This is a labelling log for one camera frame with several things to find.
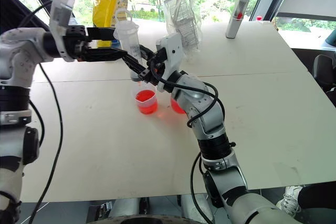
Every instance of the person's leg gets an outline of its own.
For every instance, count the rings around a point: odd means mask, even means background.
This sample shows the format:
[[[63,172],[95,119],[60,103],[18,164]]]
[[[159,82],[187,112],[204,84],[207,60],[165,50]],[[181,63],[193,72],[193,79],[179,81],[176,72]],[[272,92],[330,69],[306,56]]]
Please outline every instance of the person's leg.
[[[336,209],[336,181],[304,187],[298,195],[298,203],[302,209]]]

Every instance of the white shoe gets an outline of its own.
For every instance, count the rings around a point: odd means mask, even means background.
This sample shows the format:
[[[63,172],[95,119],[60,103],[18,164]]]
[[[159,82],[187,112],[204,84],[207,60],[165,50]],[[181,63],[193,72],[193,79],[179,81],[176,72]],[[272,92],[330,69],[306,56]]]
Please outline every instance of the white shoe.
[[[301,208],[298,204],[298,196],[301,189],[302,186],[287,186],[283,195],[283,199],[278,201],[276,206],[292,217],[295,217],[296,213],[301,211]]]

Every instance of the black chair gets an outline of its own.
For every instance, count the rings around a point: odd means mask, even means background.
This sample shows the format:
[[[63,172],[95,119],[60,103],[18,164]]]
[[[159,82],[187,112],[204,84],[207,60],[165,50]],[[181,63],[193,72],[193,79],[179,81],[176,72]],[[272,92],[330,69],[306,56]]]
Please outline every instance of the black chair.
[[[313,65],[313,77],[336,107],[336,52],[333,57],[317,55]]]

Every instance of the floor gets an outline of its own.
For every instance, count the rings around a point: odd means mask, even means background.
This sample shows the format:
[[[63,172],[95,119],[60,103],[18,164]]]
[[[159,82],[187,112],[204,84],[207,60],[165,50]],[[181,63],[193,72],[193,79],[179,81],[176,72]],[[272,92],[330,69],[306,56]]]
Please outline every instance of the floor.
[[[260,190],[254,190],[254,193],[260,194]],[[271,188],[261,190],[261,194],[276,204],[282,198],[284,188]],[[85,224],[88,208],[90,205],[100,205],[103,201],[77,201],[77,202],[44,202],[41,204],[42,209],[35,217],[34,224]],[[28,224],[30,216],[35,204],[22,203],[21,216],[18,224]],[[216,224],[231,224],[227,212],[224,208],[217,209],[210,206],[215,216]],[[150,198],[150,212],[153,215],[170,215],[181,216],[181,208],[177,204],[176,196],[162,196]],[[336,210],[331,209],[306,209],[302,210],[295,217],[296,220],[305,224],[335,224]]]

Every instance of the red liquid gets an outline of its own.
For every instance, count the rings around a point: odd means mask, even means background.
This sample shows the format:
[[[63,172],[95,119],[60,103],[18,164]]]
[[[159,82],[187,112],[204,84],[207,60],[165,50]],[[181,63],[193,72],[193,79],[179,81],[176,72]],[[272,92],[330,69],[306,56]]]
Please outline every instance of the red liquid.
[[[172,105],[172,108],[175,112],[179,113],[179,114],[184,114],[184,110],[181,109],[181,107],[179,106],[179,104],[170,97],[170,104]]]
[[[136,99],[140,102],[147,101],[151,99],[155,95],[154,91],[152,90],[142,90],[136,95]],[[141,107],[138,106],[139,110],[143,114],[152,114],[157,110],[158,101],[156,100],[151,106],[148,107]]]

